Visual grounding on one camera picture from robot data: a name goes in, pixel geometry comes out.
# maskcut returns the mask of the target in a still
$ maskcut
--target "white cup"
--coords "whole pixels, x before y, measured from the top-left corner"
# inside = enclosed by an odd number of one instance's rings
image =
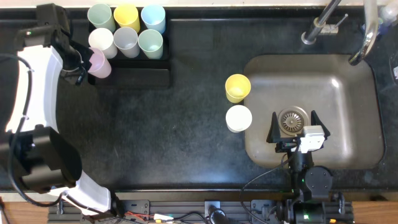
[[[252,115],[247,107],[236,105],[227,111],[225,120],[228,129],[234,133],[238,133],[250,127]]]
[[[91,47],[100,49],[107,59],[114,58],[118,54],[118,49],[113,44],[113,34],[108,29],[95,29],[88,36],[88,43]]]
[[[114,44],[128,58],[139,55],[138,34],[130,27],[122,27],[113,35]]]
[[[141,19],[148,29],[154,29],[161,34],[166,30],[166,12],[160,5],[145,6],[141,11]]]
[[[106,4],[95,4],[92,6],[87,12],[87,18],[96,28],[105,28],[111,32],[116,29],[112,10]]]
[[[163,55],[163,37],[156,30],[142,31],[138,45],[149,59],[160,59]]]
[[[87,72],[98,78],[108,77],[112,72],[112,67],[104,53],[94,47],[90,47],[90,49],[93,50],[94,54],[90,58],[91,67]]]

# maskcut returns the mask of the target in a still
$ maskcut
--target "black tray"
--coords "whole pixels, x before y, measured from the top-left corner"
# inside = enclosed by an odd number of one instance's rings
[[[116,30],[120,28],[115,21]],[[140,18],[141,29],[138,35],[147,29]],[[90,24],[89,32],[95,27]],[[169,20],[166,17],[166,30],[163,37],[163,56],[160,59],[149,59],[140,49],[136,58],[127,58],[120,50],[115,58],[108,59],[112,66],[111,74],[106,78],[97,78],[88,74],[88,83],[98,88],[122,89],[165,89],[170,87],[170,46],[169,46]]]

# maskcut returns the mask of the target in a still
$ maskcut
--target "pink cup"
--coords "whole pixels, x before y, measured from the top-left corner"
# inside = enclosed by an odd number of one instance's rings
[[[94,54],[90,58],[91,67],[88,73],[98,78],[106,78],[111,74],[112,68],[104,53],[99,49],[90,47]]]

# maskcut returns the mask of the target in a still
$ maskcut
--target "stainless steel sink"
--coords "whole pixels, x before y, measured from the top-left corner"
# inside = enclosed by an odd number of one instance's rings
[[[367,169],[384,154],[374,77],[366,62],[349,55],[263,55],[244,74],[251,92],[244,105],[253,122],[245,132],[246,151],[260,166],[274,167],[282,154],[266,142],[275,111],[282,137],[300,133],[315,110],[331,132],[324,148],[313,152],[316,165],[331,169]]]

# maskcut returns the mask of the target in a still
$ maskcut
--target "black countertop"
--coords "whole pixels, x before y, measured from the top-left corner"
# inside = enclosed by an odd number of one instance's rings
[[[86,9],[73,9],[73,39],[88,46]],[[244,149],[244,133],[228,131],[225,113],[233,105],[224,83],[243,73],[263,54],[351,54],[363,35],[363,9],[339,8],[330,22],[348,12],[336,36],[304,45],[300,36],[319,8],[168,9],[172,86],[168,90],[97,89],[85,81],[60,80],[57,124],[80,152],[83,170],[114,190],[236,189],[267,171]],[[15,53],[12,40],[21,28],[35,26],[34,10],[0,12],[0,52]],[[398,29],[377,41],[366,58],[374,70],[386,144],[379,165],[368,170],[333,170],[334,189],[398,189]],[[17,63],[0,62],[0,129],[11,115]],[[264,190],[290,190],[281,170],[258,180]],[[11,188],[0,167],[0,189]]]

